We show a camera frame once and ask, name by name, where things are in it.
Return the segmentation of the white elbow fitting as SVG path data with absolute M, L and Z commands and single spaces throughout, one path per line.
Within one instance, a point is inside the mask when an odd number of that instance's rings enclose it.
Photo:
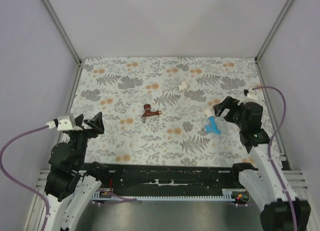
M 209 118 L 209 117 L 214 117 L 215 116 L 215 112 L 212 108 L 207 108 L 203 111 L 203 114 Z

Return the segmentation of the blue plastic water faucet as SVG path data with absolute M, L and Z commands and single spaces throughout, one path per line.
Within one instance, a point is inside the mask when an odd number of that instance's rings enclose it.
M 215 122 L 214 116 L 208 117 L 208 124 L 204 126 L 203 130 L 206 134 L 209 134 L 209 133 L 214 133 L 217 135 L 221 134 L 221 131 L 218 129 L 218 126 Z

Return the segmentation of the brown plastic water faucet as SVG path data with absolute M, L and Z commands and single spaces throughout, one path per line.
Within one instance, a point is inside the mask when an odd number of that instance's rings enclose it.
M 157 111 L 152 111 L 151 110 L 151 105 L 150 104 L 145 104 L 143 106 L 144 113 L 142 114 L 142 122 L 145 123 L 147 120 L 147 117 L 152 117 L 152 116 L 159 116 L 162 114 L 161 110 Z

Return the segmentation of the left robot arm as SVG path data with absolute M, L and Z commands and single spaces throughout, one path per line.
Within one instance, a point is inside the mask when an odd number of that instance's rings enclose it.
M 110 169 L 105 164 L 94 161 L 84 174 L 80 173 L 85 164 L 88 141 L 105 132 L 103 114 L 98 112 L 93 118 L 85 119 L 82 114 L 75 117 L 70 113 L 47 125 L 67 134 L 69 141 L 59 142 L 50 152 L 50 171 L 44 188 L 47 203 L 43 229 L 73 231 L 94 193 L 110 183 Z

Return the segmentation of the white elbow fitting far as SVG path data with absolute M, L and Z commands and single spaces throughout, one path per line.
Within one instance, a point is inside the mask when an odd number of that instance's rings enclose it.
M 179 92 L 184 92 L 189 88 L 189 85 L 186 81 L 183 81 L 181 84 L 178 85 L 178 91 Z

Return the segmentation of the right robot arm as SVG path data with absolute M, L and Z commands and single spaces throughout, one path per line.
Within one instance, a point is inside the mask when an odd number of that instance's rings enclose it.
M 253 99 L 227 96 L 213 106 L 214 115 L 238 126 L 239 139 L 255 162 L 235 163 L 229 182 L 244 187 L 260 210 L 265 231 L 305 231 L 311 214 L 309 202 L 300 199 L 271 154 L 271 139 L 262 128 L 263 107 Z

